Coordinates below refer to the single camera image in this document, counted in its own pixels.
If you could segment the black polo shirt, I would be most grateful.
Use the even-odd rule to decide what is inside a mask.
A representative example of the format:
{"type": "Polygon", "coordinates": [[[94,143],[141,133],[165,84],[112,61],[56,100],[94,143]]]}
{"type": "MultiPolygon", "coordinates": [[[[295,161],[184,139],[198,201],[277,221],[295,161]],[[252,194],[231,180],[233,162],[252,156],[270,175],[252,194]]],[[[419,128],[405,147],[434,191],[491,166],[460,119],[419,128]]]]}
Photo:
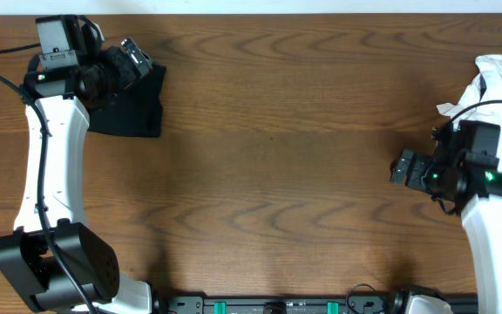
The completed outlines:
{"type": "Polygon", "coordinates": [[[166,68],[153,71],[137,85],[121,92],[104,109],[90,114],[89,132],[119,137],[159,138],[163,106],[159,96],[166,68]]]}

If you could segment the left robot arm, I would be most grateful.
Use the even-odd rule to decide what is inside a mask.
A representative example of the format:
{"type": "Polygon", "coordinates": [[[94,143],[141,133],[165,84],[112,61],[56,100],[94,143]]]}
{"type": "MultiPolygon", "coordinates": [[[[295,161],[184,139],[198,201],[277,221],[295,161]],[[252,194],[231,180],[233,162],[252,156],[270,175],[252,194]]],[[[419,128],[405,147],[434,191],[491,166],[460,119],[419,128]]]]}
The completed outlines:
{"type": "Polygon", "coordinates": [[[34,312],[151,313],[151,286],[120,272],[113,248],[85,217],[82,175],[89,131],[156,137],[165,70],[130,38],[75,65],[30,70],[17,88],[29,151],[23,200],[0,236],[0,271],[34,312]]]}

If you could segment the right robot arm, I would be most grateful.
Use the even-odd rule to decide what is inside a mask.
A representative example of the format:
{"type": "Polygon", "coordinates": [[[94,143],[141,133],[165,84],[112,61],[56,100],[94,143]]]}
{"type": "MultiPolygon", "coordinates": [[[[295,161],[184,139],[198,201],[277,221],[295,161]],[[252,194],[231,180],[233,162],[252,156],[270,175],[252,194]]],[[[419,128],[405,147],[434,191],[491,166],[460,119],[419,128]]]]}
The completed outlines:
{"type": "Polygon", "coordinates": [[[438,148],[433,154],[403,150],[390,180],[427,194],[466,233],[477,281],[478,310],[502,313],[502,171],[495,150],[438,148]]]}

